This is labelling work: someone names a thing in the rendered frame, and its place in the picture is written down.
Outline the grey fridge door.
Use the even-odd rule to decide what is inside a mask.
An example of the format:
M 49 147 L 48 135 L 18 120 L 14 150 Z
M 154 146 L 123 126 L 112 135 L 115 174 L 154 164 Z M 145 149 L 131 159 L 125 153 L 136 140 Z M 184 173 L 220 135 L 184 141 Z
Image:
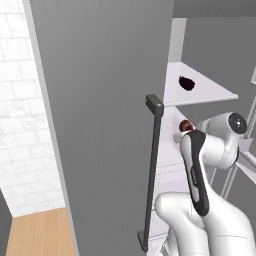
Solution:
M 174 0 L 23 0 L 77 256 L 144 256 Z

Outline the grey fridge body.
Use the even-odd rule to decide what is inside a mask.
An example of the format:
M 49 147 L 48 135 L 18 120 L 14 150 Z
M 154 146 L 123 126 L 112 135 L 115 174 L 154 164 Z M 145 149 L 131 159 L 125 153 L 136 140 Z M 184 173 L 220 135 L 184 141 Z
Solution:
M 185 115 L 199 122 L 225 111 L 247 116 L 256 111 L 256 16 L 189 18 L 182 60 L 236 93 L 236 100 L 183 106 Z

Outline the white fridge shelf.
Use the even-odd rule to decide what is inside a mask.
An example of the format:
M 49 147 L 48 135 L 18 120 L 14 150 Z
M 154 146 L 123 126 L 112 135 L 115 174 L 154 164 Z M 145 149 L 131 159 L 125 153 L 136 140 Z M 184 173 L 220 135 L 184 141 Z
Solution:
M 191 79 L 195 85 L 190 91 L 179 83 L 180 77 Z M 165 106 L 181 106 L 237 99 L 234 94 L 183 62 L 167 65 L 164 90 Z

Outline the brown chicken drumstick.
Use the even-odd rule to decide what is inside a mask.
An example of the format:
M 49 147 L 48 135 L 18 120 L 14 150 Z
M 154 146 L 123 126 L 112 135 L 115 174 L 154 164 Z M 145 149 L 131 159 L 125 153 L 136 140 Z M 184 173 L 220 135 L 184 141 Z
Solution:
M 189 120 L 182 120 L 179 124 L 179 130 L 181 132 L 191 131 L 194 129 L 194 126 Z

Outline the dark purple eggplant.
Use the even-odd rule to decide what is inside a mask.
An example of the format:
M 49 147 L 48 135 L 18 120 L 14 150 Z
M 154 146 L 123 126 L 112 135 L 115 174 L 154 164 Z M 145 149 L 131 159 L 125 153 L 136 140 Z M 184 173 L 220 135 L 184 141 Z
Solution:
M 179 84 L 180 86 L 185 89 L 186 91 L 191 91 L 194 89 L 195 82 L 189 78 L 186 78 L 184 76 L 179 77 Z

